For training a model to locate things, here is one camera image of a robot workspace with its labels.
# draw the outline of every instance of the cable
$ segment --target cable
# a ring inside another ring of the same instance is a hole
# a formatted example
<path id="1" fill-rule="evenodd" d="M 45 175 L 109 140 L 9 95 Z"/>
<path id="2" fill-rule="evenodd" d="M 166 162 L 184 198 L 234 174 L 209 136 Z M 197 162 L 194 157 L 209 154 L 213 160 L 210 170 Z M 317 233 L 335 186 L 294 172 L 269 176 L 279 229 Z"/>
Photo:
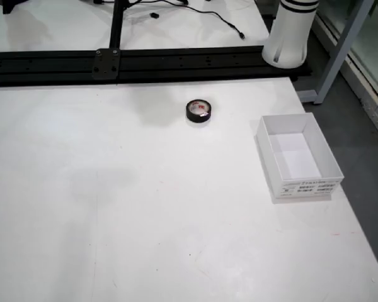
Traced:
<path id="1" fill-rule="evenodd" d="M 183 3 L 183 4 L 172 3 L 172 2 L 169 2 L 168 0 L 152 0 L 152 1 L 137 0 L 136 2 L 130 3 L 128 8 L 131 8 L 132 6 L 135 6 L 136 4 L 165 2 L 165 3 L 168 3 L 172 6 L 177 6 L 179 8 L 191 9 L 192 11 L 195 11 L 195 12 L 200 13 L 200 14 L 214 14 L 218 18 L 220 18 L 220 20 L 223 21 L 226 25 L 228 25 L 233 30 L 235 30 L 242 40 L 245 40 L 244 33 L 242 33 L 235 25 L 233 25 L 232 23 L 225 20 L 219 13 L 216 13 L 215 11 L 199 11 L 198 9 L 195 9 L 195 8 L 188 6 L 188 4 L 189 4 L 188 0 L 178 0 L 178 1 Z M 103 1 L 103 3 L 114 3 L 114 1 Z"/>

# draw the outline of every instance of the open cardboard box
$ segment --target open cardboard box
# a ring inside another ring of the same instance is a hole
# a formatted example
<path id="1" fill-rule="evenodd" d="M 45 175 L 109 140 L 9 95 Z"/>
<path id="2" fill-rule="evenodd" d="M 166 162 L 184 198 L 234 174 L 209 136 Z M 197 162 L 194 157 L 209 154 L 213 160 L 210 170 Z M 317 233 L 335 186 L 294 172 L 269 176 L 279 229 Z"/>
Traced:
<path id="1" fill-rule="evenodd" d="M 327 196 L 343 180 L 312 113 L 262 116 L 256 137 L 276 198 Z"/>

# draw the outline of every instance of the white tabletop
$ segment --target white tabletop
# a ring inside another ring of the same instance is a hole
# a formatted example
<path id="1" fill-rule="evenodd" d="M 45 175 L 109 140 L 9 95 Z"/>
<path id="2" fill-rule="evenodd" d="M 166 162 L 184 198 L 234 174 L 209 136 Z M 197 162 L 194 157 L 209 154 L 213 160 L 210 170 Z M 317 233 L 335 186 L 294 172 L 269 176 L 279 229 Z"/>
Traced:
<path id="1" fill-rule="evenodd" d="M 245 35 L 210 14 L 169 4 L 141 4 L 128 9 L 121 49 L 233 47 L 262 45 L 268 31 L 254 0 L 190 0 L 190 6 L 216 11 Z M 81 0 L 29 0 L 8 15 L 0 7 L 0 52 L 96 50 L 109 47 L 113 4 Z M 149 14 L 158 13 L 158 19 Z"/>
<path id="2" fill-rule="evenodd" d="M 0 89 L 0 301 L 378 301 L 341 188 L 270 196 L 256 122 L 302 112 L 288 79 Z"/>

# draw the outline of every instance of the black stand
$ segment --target black stand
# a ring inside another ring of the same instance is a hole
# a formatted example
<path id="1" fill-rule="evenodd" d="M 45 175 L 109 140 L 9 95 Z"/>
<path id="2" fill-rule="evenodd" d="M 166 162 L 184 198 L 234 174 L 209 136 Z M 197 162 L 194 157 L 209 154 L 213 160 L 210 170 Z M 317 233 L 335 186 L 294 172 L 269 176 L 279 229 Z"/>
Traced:
<path id="1" fill-rule="evenodd" d="M 9 14 L 17 4 L 25 1 L 27 0 L 0 0 L 0 5 L 3 7 L 3 14 Z"/>
<path id="2" fill-rule="evenodd" d="M 0 87 L 216 81 L 311 74 L 268 65 L 262 46 L 120 50 L 123 11 L 115 0 L 109 48 L 85 51 L 0 52 Z"/>

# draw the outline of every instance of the black tape roll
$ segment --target black tape roll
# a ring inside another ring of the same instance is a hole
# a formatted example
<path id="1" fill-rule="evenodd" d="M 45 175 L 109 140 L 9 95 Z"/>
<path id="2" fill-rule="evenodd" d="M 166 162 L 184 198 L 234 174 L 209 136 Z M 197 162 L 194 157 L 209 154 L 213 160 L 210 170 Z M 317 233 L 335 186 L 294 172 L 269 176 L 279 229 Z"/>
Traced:
<path id="1" fill-rule="evenodd" d="M 186 117 L 194 123 L 204 123 L 212 116 L 212 105 L 203 99 L 194 99 L 186 106 Z"/>

